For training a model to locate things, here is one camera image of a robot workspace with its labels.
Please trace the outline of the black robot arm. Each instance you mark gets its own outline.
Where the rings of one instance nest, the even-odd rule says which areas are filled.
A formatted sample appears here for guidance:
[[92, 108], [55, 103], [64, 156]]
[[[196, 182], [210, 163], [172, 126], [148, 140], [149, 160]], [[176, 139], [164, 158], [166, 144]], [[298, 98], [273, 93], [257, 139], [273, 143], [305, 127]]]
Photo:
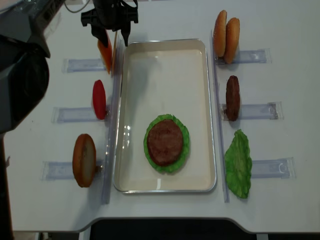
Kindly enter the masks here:
[[[38, 105], [49, 85], [51, 53], [44, 30], [63, 0], [19, 0], [0, 15], [0, 132], [14, 130]], [[128, 42], [138, 6], [123, 0], [95, 0], [83, 12], [81, 24], [107, 47], [107, 30], [120, 30]]]

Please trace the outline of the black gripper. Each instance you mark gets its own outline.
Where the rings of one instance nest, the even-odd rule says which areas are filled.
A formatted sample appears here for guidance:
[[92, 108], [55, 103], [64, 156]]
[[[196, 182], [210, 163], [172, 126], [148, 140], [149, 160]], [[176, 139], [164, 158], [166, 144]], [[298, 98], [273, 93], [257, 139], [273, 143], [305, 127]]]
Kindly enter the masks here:
[[96, 37], [105, 48], [109, 46], [109, 38], [106, 30], [121, 30], [124, 44], [128, 46], [131, 33], [131, 22], [137, 24], [138, 1], [131, 6], [124, 0], [93, 0], [94, 8], [81, 13], [83, 27], [91, 25], [91, 34]]

